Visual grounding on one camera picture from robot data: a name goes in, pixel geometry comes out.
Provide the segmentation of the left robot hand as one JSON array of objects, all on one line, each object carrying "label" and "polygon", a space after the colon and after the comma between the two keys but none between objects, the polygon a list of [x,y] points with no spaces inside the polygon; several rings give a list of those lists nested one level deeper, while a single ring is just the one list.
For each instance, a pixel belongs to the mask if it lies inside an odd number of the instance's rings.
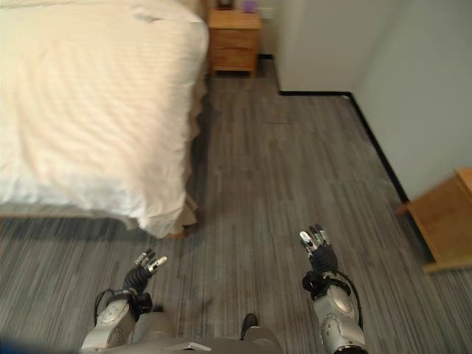
[{"label": "left robot hand", "polygon": [[156,253],[152,249],[142,252],[135,260],[132,269],[125,275],[122,288],[136,295],[143,294],[149,279],[168,261],[167,256],[157,258],[155,256]]}]

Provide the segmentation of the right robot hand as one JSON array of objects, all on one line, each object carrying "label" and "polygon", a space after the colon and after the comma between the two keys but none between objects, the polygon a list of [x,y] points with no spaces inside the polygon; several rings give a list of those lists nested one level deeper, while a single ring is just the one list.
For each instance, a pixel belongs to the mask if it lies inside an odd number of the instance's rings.
[{"label": "right robot hand", "polygon": [[319,225],[309,226],[299,233],[302,246],[308,253],[313,271],[318,273],[338,271],[338,259],[326,231]]}]

